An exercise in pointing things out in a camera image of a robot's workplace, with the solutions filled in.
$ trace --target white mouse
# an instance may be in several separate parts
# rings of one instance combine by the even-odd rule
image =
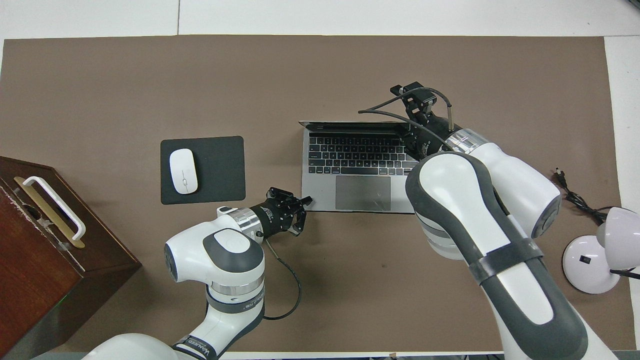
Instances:
[[[169,155],[169,169],[175,191],[186,195],[198,189],[196,165],[189,149],[178,149]]]

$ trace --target white lamp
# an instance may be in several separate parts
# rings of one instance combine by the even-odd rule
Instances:
[[[599,294],[611,290],[620,276],[640,279],[629,269],[640,266],[640,216],[611,208],[596,236],[580,236],[564,250],[563,270],[580,291]]]

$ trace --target space bar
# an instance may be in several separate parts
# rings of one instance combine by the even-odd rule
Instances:
[[[343,167],[341,174],[378,175],[377,167]]]

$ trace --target wooden cabinet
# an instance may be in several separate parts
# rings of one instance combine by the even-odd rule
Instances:
[[[3,360],[67,341],[140,266],[55,169],[0,156]]]

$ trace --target silver laptop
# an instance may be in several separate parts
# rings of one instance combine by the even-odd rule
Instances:
[[[302,196],[310,211],[413,213],[404,191],[417,161],[396,135],[402,122],[308,122],[303,132]]]

